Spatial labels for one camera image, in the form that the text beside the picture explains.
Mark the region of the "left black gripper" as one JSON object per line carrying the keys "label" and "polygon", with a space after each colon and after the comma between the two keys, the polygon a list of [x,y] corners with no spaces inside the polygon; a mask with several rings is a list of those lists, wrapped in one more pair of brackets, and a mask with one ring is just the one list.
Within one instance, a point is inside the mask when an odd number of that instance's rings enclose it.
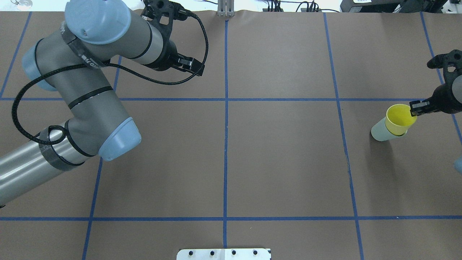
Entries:
{"label": "left black gripper", "polygon": [[205,65],[195,58],[178,54],[175,43],[168,40],[163,46],[160,56],[151,63],[151,68],[158,72],[173,68],[181,72],[202,76]]}

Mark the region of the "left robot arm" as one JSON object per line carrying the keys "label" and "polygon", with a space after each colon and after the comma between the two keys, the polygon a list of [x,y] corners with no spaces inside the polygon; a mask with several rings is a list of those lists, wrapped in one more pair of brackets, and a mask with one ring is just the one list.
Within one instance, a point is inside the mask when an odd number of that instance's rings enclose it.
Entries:
{"label": "left robot arm", "polygon": [[[30,82],[12,105],[12,120],[28,143],[1,158],[1,207],[28,191],[99,155],[112,161],[141,142],[133,118],[122,105],[103,68],[122,69],[161,85],[178,85],[201,76],[206,59],[179,54],[170,39],[174,20],[201,19],[168,0],[144,0],[140,15],[122,0],[71,0],[58,31],[40,39],[22,59]],[[26,91],[38,85],[57,91],[73,117],[37,134],[19,122]]]}

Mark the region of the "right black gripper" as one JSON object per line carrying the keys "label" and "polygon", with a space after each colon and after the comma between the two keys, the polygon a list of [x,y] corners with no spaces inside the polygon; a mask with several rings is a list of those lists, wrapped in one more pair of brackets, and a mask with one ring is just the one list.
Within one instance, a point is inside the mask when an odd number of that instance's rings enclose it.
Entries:
{"label": "right black gripper", "polygon": [[428,100],[415,100],[409,102],[410,114],[413,117],[424,114],[443,112],[456,114],[462,111],[462,104],[453,94],[452,87],[442,84],[437,87]]}

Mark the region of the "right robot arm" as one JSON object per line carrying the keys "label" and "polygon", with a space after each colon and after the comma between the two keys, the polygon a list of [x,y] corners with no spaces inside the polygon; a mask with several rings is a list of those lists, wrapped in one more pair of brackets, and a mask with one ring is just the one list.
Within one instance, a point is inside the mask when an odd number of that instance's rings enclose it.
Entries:
{"label": "right robot arm", "polygon": [[457,76],[452,83],[444,83],[437,87],[432,96],[420,101],[409,103],[412,116],[443,112],[456,114],[462,110],[462,83],[461,76]]}

